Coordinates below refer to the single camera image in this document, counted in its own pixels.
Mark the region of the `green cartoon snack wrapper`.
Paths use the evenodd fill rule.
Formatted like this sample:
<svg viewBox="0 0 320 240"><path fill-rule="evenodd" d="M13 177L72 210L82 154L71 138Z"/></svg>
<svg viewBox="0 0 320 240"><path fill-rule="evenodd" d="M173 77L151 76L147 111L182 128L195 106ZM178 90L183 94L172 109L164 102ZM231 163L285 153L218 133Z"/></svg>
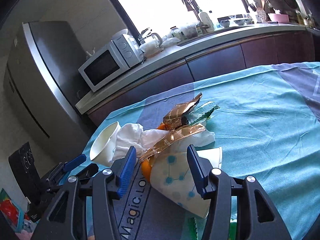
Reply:
<svg viewBox="0 0 320 240"><path fill-rule="evenodd" d="M231 215L229 222L214 221L209 215L207 218L199 218L195 215L187 215L184 219L181 239L236 239L237 219Z"/></svg>

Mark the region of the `large white tissue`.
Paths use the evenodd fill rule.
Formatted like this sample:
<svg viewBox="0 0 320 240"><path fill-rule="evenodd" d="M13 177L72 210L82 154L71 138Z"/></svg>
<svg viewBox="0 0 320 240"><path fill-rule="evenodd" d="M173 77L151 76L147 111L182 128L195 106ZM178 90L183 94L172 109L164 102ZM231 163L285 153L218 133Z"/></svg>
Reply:
<svg viewBox="0 0 320 240"><path fill-rule="evenodd" d="M141 157L168 133L160 129L144 130L141 124L125 124L117 133L112 161L124 158L131 146L136 149L137 157Z"/></svg>

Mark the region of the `plain white paper cup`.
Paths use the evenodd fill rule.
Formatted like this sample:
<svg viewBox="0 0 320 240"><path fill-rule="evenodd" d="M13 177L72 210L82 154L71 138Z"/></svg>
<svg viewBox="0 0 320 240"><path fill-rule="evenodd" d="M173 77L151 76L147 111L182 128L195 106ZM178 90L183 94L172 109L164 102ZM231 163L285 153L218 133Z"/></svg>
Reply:
<svg viewBox="0 0 320 240"><path fill-rule="evenodd" d="M92 162L111 167L116 148L117 134L120 129L121 126L119 122L114 122L99 133L89 152L89 157Z"/></svg>

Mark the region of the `small white tissue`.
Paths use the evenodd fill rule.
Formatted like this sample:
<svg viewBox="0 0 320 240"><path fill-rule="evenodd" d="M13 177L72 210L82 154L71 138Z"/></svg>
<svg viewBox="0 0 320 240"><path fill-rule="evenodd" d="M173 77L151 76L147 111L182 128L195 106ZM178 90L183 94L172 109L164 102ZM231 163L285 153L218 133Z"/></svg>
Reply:
<svg viewBox="0 0 320 240"><path fill-rule="evenodd" d="M195 147L207 146L215 142L215 133L205 129L203 132L193 134L186 138L173 143L170 148L170 153L186 152L189 145L194 145Z"/></svg>

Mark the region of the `white dish soap bottle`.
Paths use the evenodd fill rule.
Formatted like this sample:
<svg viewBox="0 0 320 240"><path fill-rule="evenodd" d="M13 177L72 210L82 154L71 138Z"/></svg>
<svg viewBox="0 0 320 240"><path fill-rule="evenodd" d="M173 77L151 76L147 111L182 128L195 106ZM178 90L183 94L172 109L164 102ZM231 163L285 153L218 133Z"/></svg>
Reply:
<svg viewBox="0 0 320 240"><path fill-rule="evenodd" d="M199 18L203 24L203 26L207 27L206 31L208 31L209 33L210 32L213 32L214 31L214 25L212 23L212 20L210 19L209 15L202 11L201 9L199 10Z"/></svg>

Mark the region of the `blue dotted paper cup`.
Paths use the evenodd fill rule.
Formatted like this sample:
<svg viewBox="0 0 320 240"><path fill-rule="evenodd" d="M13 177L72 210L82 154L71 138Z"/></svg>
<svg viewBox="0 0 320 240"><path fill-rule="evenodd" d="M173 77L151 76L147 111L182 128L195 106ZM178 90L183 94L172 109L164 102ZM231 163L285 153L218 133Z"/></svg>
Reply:
<svg viewBox="0 0 320 240"><path fill-rule="evenodd" d="M180 207L206 218L210 201L198 194L189 168L186 152L159 156L151 169L151 186Z"/></svg>

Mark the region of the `curved orange peel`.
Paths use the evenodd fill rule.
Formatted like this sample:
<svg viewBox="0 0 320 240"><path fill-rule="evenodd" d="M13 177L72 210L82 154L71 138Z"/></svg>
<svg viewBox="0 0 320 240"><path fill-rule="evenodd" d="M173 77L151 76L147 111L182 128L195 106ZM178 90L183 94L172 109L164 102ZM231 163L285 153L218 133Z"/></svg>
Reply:
<svg viewBox="0 0 320 240"><path fill-rule="evenodd" d="M151 176L151 170L152 166L150 165L149 159L145 159L141 164L140 164L140 169L142 172L143 177L150 182L150 176Z"/></svg>

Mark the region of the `small orange peel piece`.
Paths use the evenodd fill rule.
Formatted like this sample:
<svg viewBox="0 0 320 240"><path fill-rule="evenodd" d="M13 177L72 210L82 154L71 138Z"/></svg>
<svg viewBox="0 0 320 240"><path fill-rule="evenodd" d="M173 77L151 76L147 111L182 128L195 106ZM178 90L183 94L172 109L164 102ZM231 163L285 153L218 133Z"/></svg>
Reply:
<svg viewBox="0 0 320 240"><path fill-rule="evenodd" d="M161 124L157 127L157 129L166 131L166 130L167 130L167 127L166 127L166 125L165 125L164 123L161 123Z"/></svg>

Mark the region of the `pink basin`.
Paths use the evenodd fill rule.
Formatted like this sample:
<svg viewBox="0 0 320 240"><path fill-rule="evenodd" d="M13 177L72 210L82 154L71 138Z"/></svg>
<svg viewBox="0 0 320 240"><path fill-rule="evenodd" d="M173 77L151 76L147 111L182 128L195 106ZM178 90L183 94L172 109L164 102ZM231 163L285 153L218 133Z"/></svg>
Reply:
<svg viewBox="0 0 320 240"><path fill-rule="evenodd" d="M272 22L278 22L278 23L289 23L290 22L289 16L287 14L269 13L268 16Z"/></svg>

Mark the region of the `kitchen faucet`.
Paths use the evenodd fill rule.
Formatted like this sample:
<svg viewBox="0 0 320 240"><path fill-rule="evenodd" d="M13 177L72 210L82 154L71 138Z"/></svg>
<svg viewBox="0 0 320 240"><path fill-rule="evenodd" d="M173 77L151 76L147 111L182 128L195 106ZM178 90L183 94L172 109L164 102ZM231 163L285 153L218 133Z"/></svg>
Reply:
<svg viewBox="0 0 320 240"><path fill-rule="evenodd" d="M207 33L207 26L201 21L195 7L193 6L193 0L181 0L182 3L185 5L187 11L192 11L199 22L199 27L203 34Z"/></svg>

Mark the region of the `grey double door refrigerator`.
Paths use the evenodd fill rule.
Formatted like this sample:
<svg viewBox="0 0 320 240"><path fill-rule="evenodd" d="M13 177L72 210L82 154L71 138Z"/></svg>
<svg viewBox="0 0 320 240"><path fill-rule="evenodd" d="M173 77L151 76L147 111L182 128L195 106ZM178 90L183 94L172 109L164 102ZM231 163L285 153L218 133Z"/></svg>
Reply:
<svg viewBox="0 0 320 240"><path fill-rule="evenodd" d="M18 120L58 161L79 155L94 124L76 104L90 88L78 69L86 54L66 21L29 22L16 33L4 74L4 91Z"/></svg>

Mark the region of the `black hanging frying pan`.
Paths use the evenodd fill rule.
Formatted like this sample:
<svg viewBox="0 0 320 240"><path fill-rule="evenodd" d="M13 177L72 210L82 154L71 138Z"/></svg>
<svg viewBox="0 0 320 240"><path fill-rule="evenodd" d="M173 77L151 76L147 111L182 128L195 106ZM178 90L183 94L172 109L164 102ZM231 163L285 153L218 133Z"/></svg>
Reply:
<svg viewBox="0 0 320 240"><path fill-rule="evenodd" d="M285 3L292 9L297 9L298 8L298 4L296 2L296 0L284 0Z"/></svg>

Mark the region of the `clear green snack wrapper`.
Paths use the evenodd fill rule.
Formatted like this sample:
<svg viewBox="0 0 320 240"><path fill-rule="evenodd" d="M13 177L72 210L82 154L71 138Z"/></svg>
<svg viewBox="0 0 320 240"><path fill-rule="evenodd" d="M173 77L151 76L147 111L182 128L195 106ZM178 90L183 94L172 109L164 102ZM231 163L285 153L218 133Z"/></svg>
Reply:
<svg viewBox="0 0 320 240"><path fill-rule="evenodd" d="M213 101L202 104L187 114L188 125L192 126L207 121L210 119L212 113L219 108L220 107Z"/></svg>

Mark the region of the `kitchen counter with cabinets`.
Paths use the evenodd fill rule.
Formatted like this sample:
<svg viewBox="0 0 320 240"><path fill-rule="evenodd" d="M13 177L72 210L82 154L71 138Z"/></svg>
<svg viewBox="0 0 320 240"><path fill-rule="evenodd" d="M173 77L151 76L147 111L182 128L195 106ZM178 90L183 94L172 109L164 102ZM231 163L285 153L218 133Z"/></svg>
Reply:
<svg viewBox="0 0 320 240"><path fill-rule="evenodd" d="M77 104L99 125L116 109L172 88L267 64L319 60L319 30L302 25L257 24L165 49Z"/></svg>

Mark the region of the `glass electric kettle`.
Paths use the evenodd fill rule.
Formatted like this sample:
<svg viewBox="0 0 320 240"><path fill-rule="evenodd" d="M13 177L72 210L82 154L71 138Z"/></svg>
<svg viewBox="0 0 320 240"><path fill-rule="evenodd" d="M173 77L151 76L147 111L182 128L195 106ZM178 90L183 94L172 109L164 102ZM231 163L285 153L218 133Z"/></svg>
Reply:
<svg viewBox="0 0 320 240"><path fill-rule="evenodd" d="M161 47L163 43L162 38L153 32L151 28L144 29L140 33L138 40L140 42L139 49L142 51L145 59L152 58L163 50Z"/></svg>

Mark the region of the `white microwave oven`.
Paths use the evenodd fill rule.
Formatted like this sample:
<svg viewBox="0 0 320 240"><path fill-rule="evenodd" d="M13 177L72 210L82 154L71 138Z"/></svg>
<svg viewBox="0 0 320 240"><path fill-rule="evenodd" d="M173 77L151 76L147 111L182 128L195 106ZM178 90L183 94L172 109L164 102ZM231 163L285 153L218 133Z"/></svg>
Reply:
<svg viewBox="0 0 320 240"><path fill-rule="evenodd" d="M133 36L121 34L94 53L79 69L93 92L144 60Z"/></svg>

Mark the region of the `teal grey tablecloth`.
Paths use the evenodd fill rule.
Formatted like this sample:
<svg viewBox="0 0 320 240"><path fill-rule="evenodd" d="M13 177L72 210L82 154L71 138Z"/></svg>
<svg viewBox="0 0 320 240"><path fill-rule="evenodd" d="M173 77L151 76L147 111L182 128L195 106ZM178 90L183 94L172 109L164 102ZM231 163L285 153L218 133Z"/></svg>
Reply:
<svg viewBox="0 0 320 240"><path fill-rule="evenodd" d="M156 128L177 103L202 94L215 102L207 127L223 150L222 170L252 175L293 239L319 216L319 63L257 66L189 83L110 113L101 131L119 122Z"/></svg>

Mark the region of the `large kitchen window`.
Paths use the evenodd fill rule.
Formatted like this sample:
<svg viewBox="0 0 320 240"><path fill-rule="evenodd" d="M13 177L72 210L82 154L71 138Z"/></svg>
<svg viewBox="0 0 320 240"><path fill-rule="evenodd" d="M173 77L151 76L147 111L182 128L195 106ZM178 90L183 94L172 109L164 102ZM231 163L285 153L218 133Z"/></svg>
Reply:
<svg viewBox="0 0 320 240"><path fill-rule="evenodd" d="M146 28L164 36L172 27L197 21L181 0L110 0L134 36ZM197 13L206 12L213 23L219 18L244 14L252 0L193 0Z"/></svg>

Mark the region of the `brown foil snack wrapper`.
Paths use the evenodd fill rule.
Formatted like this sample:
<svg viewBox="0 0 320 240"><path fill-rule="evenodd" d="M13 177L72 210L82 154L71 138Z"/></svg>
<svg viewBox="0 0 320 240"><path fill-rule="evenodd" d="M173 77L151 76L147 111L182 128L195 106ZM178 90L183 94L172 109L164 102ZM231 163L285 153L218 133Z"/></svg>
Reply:
<svg viewBox="0 0 320 240"><path fill-rule="evenodd" d="M202 124L191 125L186 117L198 105L201 98L202 93L188 102L179 103L163 117L163 125L168 133L142 154L139 158L140 164L146 159L160 154L173 143L205 131Z"/></svg>

